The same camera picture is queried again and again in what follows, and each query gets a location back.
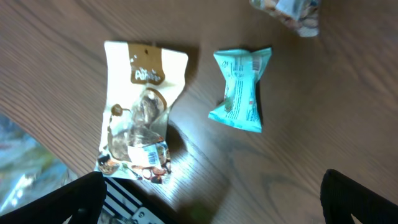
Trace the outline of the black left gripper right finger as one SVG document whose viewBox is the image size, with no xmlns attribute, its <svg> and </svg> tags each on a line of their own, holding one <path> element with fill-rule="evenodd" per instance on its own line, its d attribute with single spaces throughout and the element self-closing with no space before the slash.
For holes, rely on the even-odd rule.
<svg viewBox="0 0 398 224">
<path fill-rule="evenodd" d="M 328 169 L 320 188 L 326 224 L 397 224 L 397 205 L 334 169 Z"/>
</svg>

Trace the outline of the teal snack packet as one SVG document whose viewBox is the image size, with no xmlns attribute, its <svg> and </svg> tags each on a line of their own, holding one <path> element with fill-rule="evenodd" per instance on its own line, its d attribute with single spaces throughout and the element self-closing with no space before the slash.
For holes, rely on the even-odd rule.
<svg viewBox="0 0 398 224">
<path fill-rule="evenodd" d="M 261 133 L 256 87 L 261 79 L 272 49 L 250 52 L 244 49 L 219 50 L 213 54 L 226 81 L 223 101 L 208 118 L 245 131 Z"/>
</svg>

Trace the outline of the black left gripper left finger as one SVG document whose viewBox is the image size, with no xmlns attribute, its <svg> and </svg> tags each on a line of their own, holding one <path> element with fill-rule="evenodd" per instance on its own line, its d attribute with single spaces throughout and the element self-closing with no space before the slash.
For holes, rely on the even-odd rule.
<svg viewBox="0 0 398 224">
<path fill-rule="evenodd" d="M 106 198 L 100 172 L 91 172 L 73 182 L 1 216 L 1 223 L 46 224 L 98 222 Z"/>
</svg>

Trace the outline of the beige brown-label snack pouch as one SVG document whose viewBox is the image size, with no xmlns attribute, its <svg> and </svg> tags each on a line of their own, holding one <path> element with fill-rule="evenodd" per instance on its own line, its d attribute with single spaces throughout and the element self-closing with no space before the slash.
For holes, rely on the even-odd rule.
<svg viewBox="0 0 398 224">
<path fill-rule="evenodd" d="M 169 113 L 185 87 L 184 52 L 106 41 L 108 82 L 95 170 L 112 178 L 167 184 Z"/>
</svg>

